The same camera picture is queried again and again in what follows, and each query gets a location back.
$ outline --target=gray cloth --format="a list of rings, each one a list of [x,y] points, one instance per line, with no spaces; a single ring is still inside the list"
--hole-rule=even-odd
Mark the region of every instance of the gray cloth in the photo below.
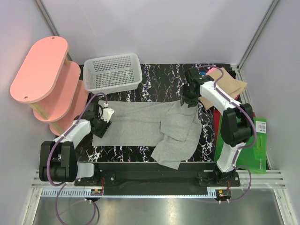
[[[93,146],[156,146],[152,157],[161,165],[178,169],[189,159],[199,141],[202,125],[197,107],[180,102],[109,102],[115,111],[103,138],[94,136]]]

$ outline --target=black marble mat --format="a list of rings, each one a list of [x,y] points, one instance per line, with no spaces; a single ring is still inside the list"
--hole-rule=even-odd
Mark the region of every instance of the black marble mat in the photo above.
[[[136,90],[108,95],[109,101],[170,102],[180,99],[180,88],[185,82],[184,72],[191,67],[208,64],[141,64],[143,79]],[[232,71],[230,64],[214,64]],[[205,74],[208,69],[200,69]],[[188,161],[212,161],[215,153],[213,109],[205,110],[198,104],[198,116],[203,125],[199,144]],[[93,135],[87,135],[76,148],[79,161],[84,162],[154,162],[150,156],[154,147],[93,147]]]

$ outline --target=white wall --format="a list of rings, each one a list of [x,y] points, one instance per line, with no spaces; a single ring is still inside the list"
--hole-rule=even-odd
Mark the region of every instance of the white wall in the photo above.
[[[237,64],[272,0],[43,0],[73,61]]]
[[[300,1],[283,0],[242,68],[254,111],[267,118],[268,153],[300,221]]]
[[[38,168],[40,144],[53,135],[9,88],[30,47],[51,34],[32,0],[2,0],[0,31],[0,223],[16,225]]]

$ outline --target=green box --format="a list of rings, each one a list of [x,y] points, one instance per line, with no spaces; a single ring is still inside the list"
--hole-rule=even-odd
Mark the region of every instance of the green box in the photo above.
[[[240,152],[240,156],[237,160],[236,166],[246,165],[253,172],[266,173],[267,170],[267,134],[266,134],[266,119],[254,118],[254,124],[257,133],[257,140],[253,147],[245,148]],[[217,135],[217,145],[215,152],[215,161],[220,158],[224,141],[220,134],[222,123],[222,117],[220,118],[220,126]],[[253,141],[253,137],[246,143],[250,145]]]

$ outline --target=pink object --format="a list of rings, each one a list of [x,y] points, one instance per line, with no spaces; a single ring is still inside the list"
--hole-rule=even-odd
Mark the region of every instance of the pink object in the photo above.
[[[217,68],[211,68],[209,71],[207,71],[207,75],[210,74],[211,72],[215,71]]]
[[[58,124],[63,131],[65,132],[73,123],[74,118],[79,116],[81,112],[84,110],[89,93],[84,89],[83,81],[78,81],[78,85],[73,97],[73,101],[71,107],[67,114],[61,118],[60,120],[56,121],[55,123]],[[50,124],[50,130],[55,135],[61,135],[58,131],[56,131]]]
[[[54,122],[67,114],[75,94],[75,89],[80,76],[80,68],[75,62],[64,64],[53,91],[38,104],[49,114],[45,120],[36,111],[34,116],[42,122]]]
[[[47,97],[56,84],[68,43],[62,37],[46,37],[29,50],[11,87],[11,96],[21,103],[35,103]]]

